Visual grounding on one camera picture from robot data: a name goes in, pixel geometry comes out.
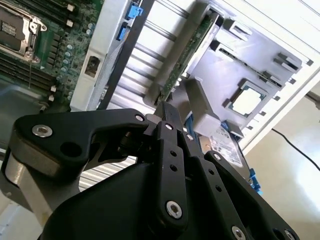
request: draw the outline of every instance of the metal rod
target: metal rod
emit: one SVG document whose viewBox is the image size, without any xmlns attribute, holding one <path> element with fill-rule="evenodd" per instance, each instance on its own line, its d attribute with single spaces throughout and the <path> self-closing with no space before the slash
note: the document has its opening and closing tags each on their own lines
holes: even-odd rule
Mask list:
<svg viewBox="0 0 320 240">
<path fill-rule="evenodd" d="M 131 53 L 133 52 L 135 45 L 138 41 L 140 33 L 146 23 L 146 20 L 149 16 L 152 6 L 154 5 L 155 0 L 144 0 L 141 4 L 141 8 L 143 8 L 143 14 L 140 17 L 137 17 L 133 23 L 131 31 L 123 45 L 122 51 L 119 55 L 118 61 L 114 67 L 113 72 L 110 75 L 108 81 L 108 90 L 104 98 L 102 99 L 97 110 L 105 110 L 107 109 L 111 98 L 116 90 L 116 87 L 119 83 L 122 73 L 129 61 Z"/>
</svg>

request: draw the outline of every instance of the floor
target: floor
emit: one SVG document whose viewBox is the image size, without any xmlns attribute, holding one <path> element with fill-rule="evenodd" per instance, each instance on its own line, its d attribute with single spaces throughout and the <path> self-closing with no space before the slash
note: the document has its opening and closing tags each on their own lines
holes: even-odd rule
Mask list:
<svg viewBox="0 0 320 240">
<path fill-rule="evenodd" d="M 313 89 L 320 94 L 320 83 Z M 320 110 L 303 98 L 275 127 L 320 166 Z M 247 155 L 262 197 L 301 240 L 320 239 L 320 172 L 281 136 L 269 132 Z"/>
</svg>

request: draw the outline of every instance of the motherboard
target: motherboard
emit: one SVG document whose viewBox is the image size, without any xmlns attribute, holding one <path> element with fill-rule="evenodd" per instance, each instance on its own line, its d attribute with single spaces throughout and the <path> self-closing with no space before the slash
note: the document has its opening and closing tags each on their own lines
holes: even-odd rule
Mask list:
<svg viewBox="0 0 320 240">
<path fill-rule="evenodd" d="M 0 79 L 69 105 L 103 3 L 0 0 Z"/>
</svg>

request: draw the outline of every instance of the silver screw head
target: silver screw head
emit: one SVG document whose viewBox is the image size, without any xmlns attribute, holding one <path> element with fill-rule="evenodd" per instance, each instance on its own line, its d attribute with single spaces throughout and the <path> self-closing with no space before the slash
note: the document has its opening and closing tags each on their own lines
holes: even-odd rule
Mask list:
<svg viewBox="0 0 320 240">
<path fill-rule="evenodd" d="M 174 219 L 180 219 L 182 217 L 182 209 L 175 201 L 168 201 L 165 208 L 167 213 Z"/>
<path fill-rule="evenodd" d="M 194 138 L 190 135 L 190 134 L 187 134 L 186 137 L 190 140 L 190 141 L 193 141 Z"/>
<path fill-rule="evenodd" d="M 245 234 L 241 231 L 239 227 L 233 226 L 231 230 L 236 240 L 246 240 Z"/>
<path fill-rule="evenodd" d="M 173 128 L 170 124 L 168 124 L 168 123 L 165 124 L 165 127 L 166 127 L 167 129 L 169 129 L 169 130 L 174 129 L 174 128 Z"/>
<path fill-rule="evenodd" d="M 144 121 L 144 118 L 142 116 L 140 116 L 140 115 L 135 115 L 135 118 L 140 122 Z"/>
<path fill-rule="evenodd" d="M 216 160 L 221 161 L 221 158 L 219 157 L 218 154 L 213 154 L 213 156 L 214 156 L 214 158 L 215 158 Z"/>
<path fill-rule="evenodd" d="M 295 237 L 288 230 L 284 230 L 285 234 L 290 240 L 296 240 Z"/>
<path fill-rule="evenodd" d="M 51 127 L 39 124 L 32 128 L 32 133 L 40 138 L 47 138 L 52 135 L 53 131 Z"/>
</svg>

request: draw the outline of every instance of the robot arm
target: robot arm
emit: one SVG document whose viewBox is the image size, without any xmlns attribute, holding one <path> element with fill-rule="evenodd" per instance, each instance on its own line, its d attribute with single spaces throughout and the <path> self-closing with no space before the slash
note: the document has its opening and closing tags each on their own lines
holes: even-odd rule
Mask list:
<svg viewBox="0 0 320 240">
<path fill-rule="evenodd" d="M 220 155 L 203 154 L 164 103 L 153 122 L 133 109 L 24 116 L 13 127 L 0 188 L 31 210 L 41 240 L 298 240 Z M 82 171 L 136 164 L 80 192 Z"/>
</svg>

